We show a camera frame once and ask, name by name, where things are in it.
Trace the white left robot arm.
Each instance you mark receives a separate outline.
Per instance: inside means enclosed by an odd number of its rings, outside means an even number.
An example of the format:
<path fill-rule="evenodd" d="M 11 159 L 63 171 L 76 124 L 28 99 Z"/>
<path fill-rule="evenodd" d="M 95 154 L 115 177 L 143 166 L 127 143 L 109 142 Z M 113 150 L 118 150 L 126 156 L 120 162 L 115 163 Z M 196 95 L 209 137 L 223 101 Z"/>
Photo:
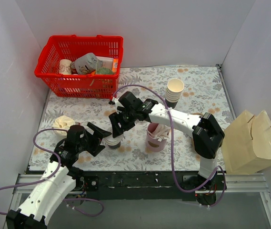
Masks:
<path fill-rule="evenodd" d="M 92 133 L 81 125 L 72 125 L 66 137 L 56 144 L 40 183 L 17 210 L 7 213 L 9 229 L 45 229 L 57 207 L 71 191 L 80 192 L 83 197 L 86 191 L 98 190 L 99 178 L 86 176 L 83 170 L 74 167 L 74 163 L 83 151 L 92 156 L 100 153 L 105 148 L 102 140 L 111 132 L 92 123 L 87 126 Z"/>

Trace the white plastic cup lid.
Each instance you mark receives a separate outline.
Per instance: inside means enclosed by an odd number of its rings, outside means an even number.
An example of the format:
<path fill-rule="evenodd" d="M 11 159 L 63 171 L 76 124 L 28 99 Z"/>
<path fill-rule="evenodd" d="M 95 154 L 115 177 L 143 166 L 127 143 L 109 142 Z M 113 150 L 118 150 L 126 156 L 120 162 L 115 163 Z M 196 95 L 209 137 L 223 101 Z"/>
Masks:
<path fill-rule="evenodd" d="M 124 138 L 124 135 L 120 135 L 118 137 L 113 137 L 112 135 L 104 138 L 104 142 L 108 145 L 108 146 L 116 146 L 119 145 L 121 140 Z"/>

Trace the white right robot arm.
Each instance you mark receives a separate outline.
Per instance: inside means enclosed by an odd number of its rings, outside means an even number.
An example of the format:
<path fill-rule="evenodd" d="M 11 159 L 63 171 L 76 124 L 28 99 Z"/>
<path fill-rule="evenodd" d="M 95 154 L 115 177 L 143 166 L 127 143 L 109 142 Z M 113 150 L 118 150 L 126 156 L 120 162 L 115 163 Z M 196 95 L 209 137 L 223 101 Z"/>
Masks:
<path fill-rule="evenodd" d="M 174 129 L 193 139 L 195 152 L 201 156 L 199 186 L 207 190 L 215 185 L 212 172 L 217 166 L 217 152 L 225 134 L 212 114 L 192 115 L 174 109 L 168 113 L 168 109 L 156 100 L 146 99 L 143 102 L 131 92 L 125 92 L 119 99 L 113 98 L 109 104 L 116 107 L 116 112 L 109 115 L 114 138 L 132 129 L 136 121 L 170 127 L 172 120 Z"/>

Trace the black single paper cup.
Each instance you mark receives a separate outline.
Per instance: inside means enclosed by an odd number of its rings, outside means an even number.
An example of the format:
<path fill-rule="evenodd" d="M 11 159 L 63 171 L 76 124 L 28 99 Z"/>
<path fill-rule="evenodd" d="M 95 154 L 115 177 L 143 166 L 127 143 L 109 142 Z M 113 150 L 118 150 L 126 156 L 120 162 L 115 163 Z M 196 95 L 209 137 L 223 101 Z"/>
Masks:
<path fill-rule="evenodd" d="M 117 149 L 121 145 L 120 141 L 117 141 L 117 140 L 105 139 L 105 143 L 110 149 Z"/>

